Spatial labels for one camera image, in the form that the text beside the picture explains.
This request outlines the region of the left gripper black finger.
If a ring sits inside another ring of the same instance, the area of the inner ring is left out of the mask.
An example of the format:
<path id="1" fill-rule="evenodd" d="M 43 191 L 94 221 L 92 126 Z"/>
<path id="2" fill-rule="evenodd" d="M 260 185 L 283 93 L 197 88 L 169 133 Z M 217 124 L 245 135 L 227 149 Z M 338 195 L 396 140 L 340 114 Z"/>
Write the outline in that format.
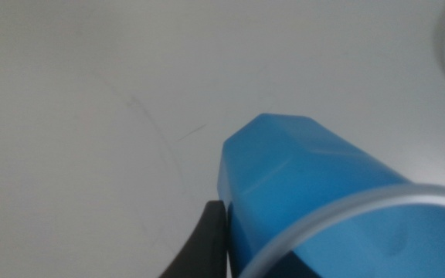
<path id="1" fill-rule="evenodd" d="M 161 278 L 226 278 L 227 248 L 225 205 L 223 201 L 209 201 Z"/>

